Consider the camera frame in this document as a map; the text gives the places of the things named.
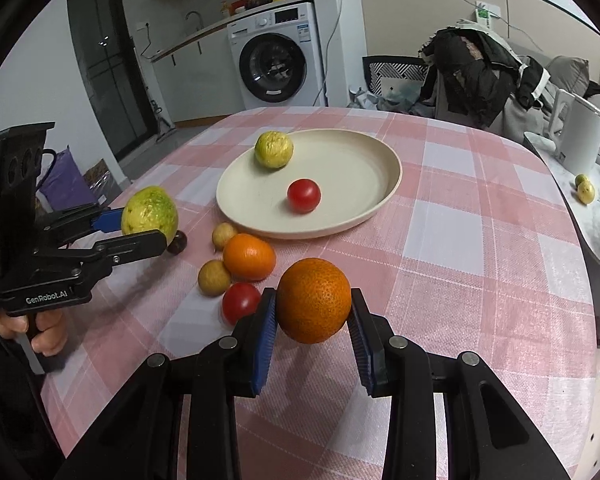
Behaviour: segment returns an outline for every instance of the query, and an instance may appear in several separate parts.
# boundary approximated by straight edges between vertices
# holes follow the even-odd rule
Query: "bottle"
[[[228,18],[231,16],[231,9],[229,8],[225,0],[222,1],[222,9],[220,9],[220,12],[222,12],[223,18]]]

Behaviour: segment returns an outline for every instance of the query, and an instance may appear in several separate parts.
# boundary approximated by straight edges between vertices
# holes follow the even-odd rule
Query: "finger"
[[[55,348],[62,338],[66,335],[66,326],[64,318],[56,326],[46,329],[31,340],[31,347],[34,352],[41,353]]]
[[[42,352],[42,355],[44,357],[51,357],[56,354],[59,354],[61,352],[62,348],[64,348],[64,345],[66,345],[66,342],[68,339],[69,339],[69,335],[65,332],[64,337],[58,342],[58,344],[56,346],[54,346],[51,350]]]
[[[29,328],[29,320],[26,316],[9,317],[0,310],[0,336],[5,339],[13,339],[17,333],[25,333]]]
[[[60,323],[62,319],[62,309],[58,308],[57,310],[45,310],[44,312],[39,312],[36,316],[36,326],[40,332],[44,332],[45,330],[56,326]]]

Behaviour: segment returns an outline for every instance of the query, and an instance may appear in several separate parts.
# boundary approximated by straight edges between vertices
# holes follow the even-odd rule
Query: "pink checkered tablecloth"
[[[149,354],[185,356],[230,332],[221,298],[196,286],[198,269],[216,257],[218,179],[262,132],[306,128],[383,140],[402,160],[402,183],[352,230],[273,242],[278,263],[259,288],[276,286],[301,258],[333,262],[395,333],[442,355],[478,352],[573,474],[593,402],[594,314],[578,239],[546,167],[480,130],[344,108],[260,108],[225,118],[116,201],[163,186],[189,245],[179,256],[117,267],[90,304],[69,311],[73,351],[43,388],[64,452]],[[389,408],[389,399],[371,399],[360,385],[346,328],[313,346],[278,331],[262,395],[236,399],[243,478],[379,479]],[[446,478],[442,398],[436,408],[438,477]]]

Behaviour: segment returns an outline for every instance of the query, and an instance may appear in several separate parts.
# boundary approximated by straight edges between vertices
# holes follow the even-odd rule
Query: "white plate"
[[[253,148],[224,170],[216,200],[227,218],[270,238],[331,235],[371,218],[400,184],[402,165],[394,150],[371,136],[348,130],[305,130],[290,134],[294,156],[280,170],[266,170]],[[299,178],[318,184],[318,207],[298,214],[286,190]]]

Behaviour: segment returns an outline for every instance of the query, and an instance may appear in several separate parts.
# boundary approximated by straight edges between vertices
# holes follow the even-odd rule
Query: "cabinet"
[[[244,110],[225,28],[154,63],[164,103],[175,122]]]

